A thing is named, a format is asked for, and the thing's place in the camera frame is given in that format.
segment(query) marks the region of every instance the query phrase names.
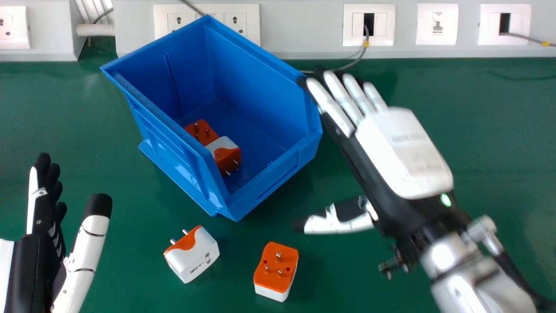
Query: blue plastic bin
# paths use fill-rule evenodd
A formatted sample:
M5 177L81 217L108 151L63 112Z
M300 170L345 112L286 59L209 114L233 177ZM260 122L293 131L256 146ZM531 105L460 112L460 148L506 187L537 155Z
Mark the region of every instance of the blue plastic bin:
M314 156L319 112L302 74L210 16L101 67L127 96L139 149L208 214L239 221ZM183 127L206 120L240 148L222 177Z

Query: robotic hand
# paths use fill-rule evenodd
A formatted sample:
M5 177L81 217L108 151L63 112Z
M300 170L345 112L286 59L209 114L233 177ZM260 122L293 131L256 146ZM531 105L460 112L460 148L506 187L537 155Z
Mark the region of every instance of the robotic hand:
M421 264L444 313L536 312L554 307L534 292L495 236L488 217L471 221L454 195L452 173L413 112L388 107L369 82L342 81L324 71L298 83L318 105L322 123L349 163L364 195L295 221L306 234L377 228L395 241L394 258L379 266L391 278ZM484 256L481 242L492 254Z
M60 168L42 153L29 174L27 234L0 239L0 308L5 313L76 313L91 286L112 213L112 198L89 198L66 257Z

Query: green tabletop surface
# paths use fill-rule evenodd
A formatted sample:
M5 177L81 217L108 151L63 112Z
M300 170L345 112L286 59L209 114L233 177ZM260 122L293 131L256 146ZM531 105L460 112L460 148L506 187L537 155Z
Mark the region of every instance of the green tabletop surface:
M128 103L99 70L114 50L95 38L78 62L0 63L0 238L25 232L28 173L42 151L62 169L68 249L88 196L114 201L82 312L439 311L422 268L392 281L378 272L392 241L377 231L292 232L292 220L361 193L327 135L315 159L240 222L206 214L138 150ZM344 62L288 61L304 70ZM364 60L350 72L414 111L454 173L462 208L491 216L531 285L556 299L556 59ZM184 285L162 254L199 224L221 254ZM300 254L284 303L254 290L269 241Z

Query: corrugated conduit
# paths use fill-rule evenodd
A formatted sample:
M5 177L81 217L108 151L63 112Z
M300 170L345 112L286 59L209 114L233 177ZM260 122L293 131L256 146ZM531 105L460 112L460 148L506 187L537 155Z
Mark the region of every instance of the corrugated conduit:
M89 36L116 36L114 25L108 24L78 24L75 27L77 35L80 37Z

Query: white socket panel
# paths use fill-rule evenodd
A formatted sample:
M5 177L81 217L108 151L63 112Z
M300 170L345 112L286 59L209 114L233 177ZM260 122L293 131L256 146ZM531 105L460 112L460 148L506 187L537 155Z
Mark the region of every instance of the white socket panel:
M261 45L260 9L258 4L196 3L195 7L255 44ZM156 4L154 5L154 13L155 39L201 18L199 14L183 4Z
M393 46L396 25L395 4L344 4L344 47L362 46L365 41L365 13L374 13L374 34L370 46Z
M30 48L27 7L0 7L0 50Z
M458 40L457 3L417 4L416 45L455 45Z
M521 38L500 36L500 15L510 13L509 32L529 36L531 28L530 4L481 4L479 45L526 46Z

